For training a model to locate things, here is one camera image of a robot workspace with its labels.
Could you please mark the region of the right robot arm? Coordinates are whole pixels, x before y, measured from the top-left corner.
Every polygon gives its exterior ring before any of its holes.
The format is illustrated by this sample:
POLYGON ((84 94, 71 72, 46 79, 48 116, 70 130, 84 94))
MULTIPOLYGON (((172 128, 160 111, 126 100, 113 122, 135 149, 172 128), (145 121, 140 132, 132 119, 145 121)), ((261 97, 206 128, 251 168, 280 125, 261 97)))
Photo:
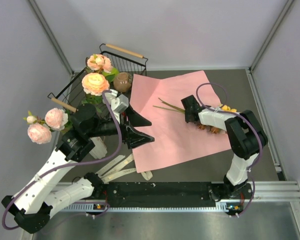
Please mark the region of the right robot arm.
POLYGON ((235 198, 248 181, 249 169, 268 143, 263 128, 250 110, 238 113, 200 106, 193 95, 183 98, 181 103, 186 123, 214 127, 227 133, 233 158, 223 179, 223 192, 227 197, 235 198))

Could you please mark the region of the peach rose stem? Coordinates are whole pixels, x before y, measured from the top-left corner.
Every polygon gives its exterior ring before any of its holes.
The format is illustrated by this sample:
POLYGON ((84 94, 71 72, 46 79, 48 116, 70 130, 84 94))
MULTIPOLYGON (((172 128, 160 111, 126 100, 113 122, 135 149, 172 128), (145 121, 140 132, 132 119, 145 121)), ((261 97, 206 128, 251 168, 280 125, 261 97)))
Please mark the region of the peach rose stem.
POLYGON ((96 107, 98 113, 101 113, 101 103, 103 101, 102 92, 110 89, 110 83, 102 75, 102 71, 110 72, 113 65, 105 55, 93 54, 85 60, 86 75, 81 80, 81 85, 85 93, 85 99, 82 103, 92 104, 96 107))

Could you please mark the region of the beige ribbon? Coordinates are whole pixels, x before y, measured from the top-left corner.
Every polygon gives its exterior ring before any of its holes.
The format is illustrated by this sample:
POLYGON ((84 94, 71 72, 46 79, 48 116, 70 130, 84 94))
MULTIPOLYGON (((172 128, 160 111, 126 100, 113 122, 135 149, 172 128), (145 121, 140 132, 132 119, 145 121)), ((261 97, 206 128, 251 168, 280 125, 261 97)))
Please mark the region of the beige ribbon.
POLYGON ((135 167, 125 169, 127 165, 134 161, 135 158, 132 153, 129 156, 119 155, 103 166, 96 174, 104 184, 108 184, 125 175, 136 173, 137 169, 135 167))

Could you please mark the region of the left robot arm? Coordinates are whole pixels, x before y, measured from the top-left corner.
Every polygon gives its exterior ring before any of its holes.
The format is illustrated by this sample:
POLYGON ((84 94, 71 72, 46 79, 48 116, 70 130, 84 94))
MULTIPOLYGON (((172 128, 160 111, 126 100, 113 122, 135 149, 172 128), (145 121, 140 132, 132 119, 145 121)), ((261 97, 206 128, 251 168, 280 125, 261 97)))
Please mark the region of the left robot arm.
POLYGON ((137 113, 130 105, 122 110, 107 106, 110 117, 100 118, 94 105, 80 105, 71 115, 72 129, 56 145, 43 167, 32 180, 15 195, 5 196, 1 203, 5 210, 2 226, 7 214, 13 215, 18 228, 30 234, 40 231, 59 211, 85 198, 99 198, 104 191, 104 182, 97 173, 88 172, 76 183, 53 193, 53 189, 71 169, 84 166, 84 157, 95 147, 92 137, 117 135, 120 144, 134 149, 154 142, 154 137, 138 131, 137 127, 148 127, 152 123, 137 113))

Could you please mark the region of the yellow flower bunch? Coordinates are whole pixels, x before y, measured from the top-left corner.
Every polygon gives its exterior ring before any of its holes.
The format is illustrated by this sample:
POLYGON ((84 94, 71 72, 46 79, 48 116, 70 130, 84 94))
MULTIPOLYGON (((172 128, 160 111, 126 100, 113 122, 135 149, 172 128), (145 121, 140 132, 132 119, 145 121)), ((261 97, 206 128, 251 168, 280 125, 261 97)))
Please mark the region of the yellow flower bunch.
POLYGON ((233 112, 233 113, 236 113, 236 112, 237 112, 237 109, 231 108, 231 107, 229 107, 229 106, 227 106, 227 105, 223 105, 223 106, 221 107, 221 109, 222 109, 223 111, 226 111, 226 112, 233 112))

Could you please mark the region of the brown dried rose bunch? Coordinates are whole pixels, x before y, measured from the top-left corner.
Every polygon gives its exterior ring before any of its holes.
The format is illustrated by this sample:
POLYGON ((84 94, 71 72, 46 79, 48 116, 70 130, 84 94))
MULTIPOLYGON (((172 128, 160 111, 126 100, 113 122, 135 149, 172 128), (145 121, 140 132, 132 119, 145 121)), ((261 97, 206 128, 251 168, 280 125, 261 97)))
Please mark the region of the brown dried rose bunch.
MULTIPOLYGON (((182 113, 183 115, 185 115, 185 110, 183 108, 177 107, 177 106, 172 105, 172 104, 170 104, 166 101, 163 101, 161 98, 158 98, 158 99, 161 101, 162 104, 166 105, 167 107, 157 106, 157 105, 153 105, 153 107, 163 109, 163 110, 178 112, 178 113, 182 113)), ((222 129, 214 127, 214 126, 203 125, 199 122, 195 122, 195 124, 196 124, 198 129, 206 130, 207 132, 210 132, 211 134, 220 134, 220 135, 222 135, 222 134, 227 133, 225 130, 222 130, 222 129)))

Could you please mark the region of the pink flower bunch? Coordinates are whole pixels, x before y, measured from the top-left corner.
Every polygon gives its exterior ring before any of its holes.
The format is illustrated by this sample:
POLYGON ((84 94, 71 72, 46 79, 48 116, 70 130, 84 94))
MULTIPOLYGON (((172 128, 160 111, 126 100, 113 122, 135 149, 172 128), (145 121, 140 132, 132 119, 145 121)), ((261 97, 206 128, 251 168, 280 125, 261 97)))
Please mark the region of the pink flower bunch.
POLYGON ((68 111, 60 108, 49 110, 44 118, 40 118, 30 111, 23 118, 28 124, 27 135, 33 143, 42 145, 52 140, 52 133, 66 133, 73 126, 68 111))

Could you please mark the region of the pink wrapping paper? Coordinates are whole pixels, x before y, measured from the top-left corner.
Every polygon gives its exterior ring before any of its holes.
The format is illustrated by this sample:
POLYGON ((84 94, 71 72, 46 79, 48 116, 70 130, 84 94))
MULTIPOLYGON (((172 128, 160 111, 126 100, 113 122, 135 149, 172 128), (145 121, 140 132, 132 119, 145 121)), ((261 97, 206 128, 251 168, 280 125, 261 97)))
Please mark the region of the pink wrapping paper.
POLYGON ((194 123, 186 123, 184 114, 168 110, 162 103, 182 108, 181 100, 195 95, 203 84, 200 99, 205 105, 217 107, 221 101, 208 82, 203 70, 165 79, 134 75, 130 106, 152 123, 138 131, 155 139, 132 150, 137 172, 170 167, 231 148, 225 133, 209 133, 194 123))

